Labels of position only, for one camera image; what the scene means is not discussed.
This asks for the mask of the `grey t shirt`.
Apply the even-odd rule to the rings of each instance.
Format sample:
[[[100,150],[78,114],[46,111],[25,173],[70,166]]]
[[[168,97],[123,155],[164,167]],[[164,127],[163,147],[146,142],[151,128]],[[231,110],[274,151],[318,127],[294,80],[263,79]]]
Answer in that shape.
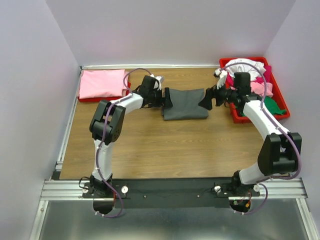
[[[168,88],[172,107],[163,107],[162,116],[165,121],[199,120],[209,116],[208,110],[199,106],[204,98],[203,88],[192,90],[178,90]]]

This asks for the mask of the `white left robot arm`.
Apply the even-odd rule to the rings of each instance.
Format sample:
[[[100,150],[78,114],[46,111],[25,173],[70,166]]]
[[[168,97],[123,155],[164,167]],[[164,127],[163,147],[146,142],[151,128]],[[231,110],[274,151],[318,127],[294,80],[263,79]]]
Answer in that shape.
[[[212,109],[212,89],[176,90],[162,88],[161,76],[146,75],[142,83],[118,100],[101,100],[91,120],[89,131],[95,145],[94,170],[87,189],[99,197],[111,192],[112,152],[119,138],[125,115],[144,107],[161,108],[165,121],[206,119]]]

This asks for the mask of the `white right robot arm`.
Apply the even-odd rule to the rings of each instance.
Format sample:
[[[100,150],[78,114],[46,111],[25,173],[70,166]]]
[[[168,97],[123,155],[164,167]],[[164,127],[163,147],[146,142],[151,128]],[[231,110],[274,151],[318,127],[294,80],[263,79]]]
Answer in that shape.
[[[217,69],[213,75],[218,78],[217,85],[213,87],[216,105],[234,104],[250,119],[263,139],[257,162],[236,171],[227,185],[228,190],[236,196],[241,196],[254,185],[270,178],[296,178],[302,168],[301,135],[283,127],[268,111],[264,99],[251,92],[248,73],[235,74],[239,85],[233,89],[225,87],[228,75],[225,70]]]

